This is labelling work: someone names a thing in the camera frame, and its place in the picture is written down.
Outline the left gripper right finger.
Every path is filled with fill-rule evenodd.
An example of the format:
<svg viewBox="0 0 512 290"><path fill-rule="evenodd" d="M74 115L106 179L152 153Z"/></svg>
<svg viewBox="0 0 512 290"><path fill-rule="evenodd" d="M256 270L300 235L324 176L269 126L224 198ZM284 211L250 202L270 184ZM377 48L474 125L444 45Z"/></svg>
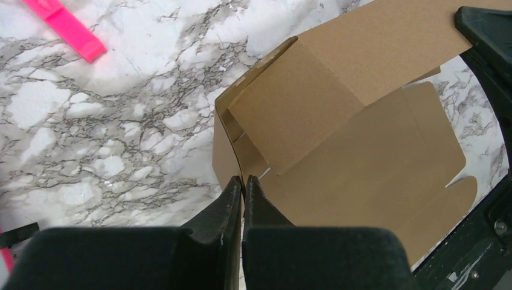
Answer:
<svg viewBox="0 0 512 290"><path fill-rule="evenodd" d="M298 227L246 183L242 259L248 289L415 289L405 250L389 230Z"/></svg>

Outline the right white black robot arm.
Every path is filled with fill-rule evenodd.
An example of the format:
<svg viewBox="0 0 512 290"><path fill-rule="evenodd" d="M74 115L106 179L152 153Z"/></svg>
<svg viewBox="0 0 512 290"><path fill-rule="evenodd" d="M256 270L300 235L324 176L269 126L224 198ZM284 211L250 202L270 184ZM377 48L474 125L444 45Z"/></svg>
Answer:
<svg viewBox="0 0 512 290"><path fill-rule="evenodd" d="M472 45L460 57L493 108L511 164L511 11L463 6L454 22Z"/></svg>

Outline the brown cardboard box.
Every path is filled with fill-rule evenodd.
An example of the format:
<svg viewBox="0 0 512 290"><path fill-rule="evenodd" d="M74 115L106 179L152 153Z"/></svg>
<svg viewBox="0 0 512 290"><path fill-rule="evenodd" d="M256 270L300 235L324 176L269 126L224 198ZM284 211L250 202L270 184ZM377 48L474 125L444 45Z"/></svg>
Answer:
<svg viewBox="0 0 512 290"><path fill-rule="evenodd" d="M220 185L256 176L294 225L386 228L418 262L476 201L426 81L470 48L462 6L511 2L372 1L283 42L215 101Z"/></svg>

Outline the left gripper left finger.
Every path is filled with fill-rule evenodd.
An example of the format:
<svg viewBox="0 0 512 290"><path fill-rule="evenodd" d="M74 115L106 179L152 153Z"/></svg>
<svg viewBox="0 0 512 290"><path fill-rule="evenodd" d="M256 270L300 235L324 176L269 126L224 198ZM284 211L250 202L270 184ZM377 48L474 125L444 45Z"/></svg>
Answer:
<svg viewBox="0 0 512 290"><path fill-rule="evenodd" d="M179 227L69 227L37 233L4 289L238 289L243 185Z"/></svg>

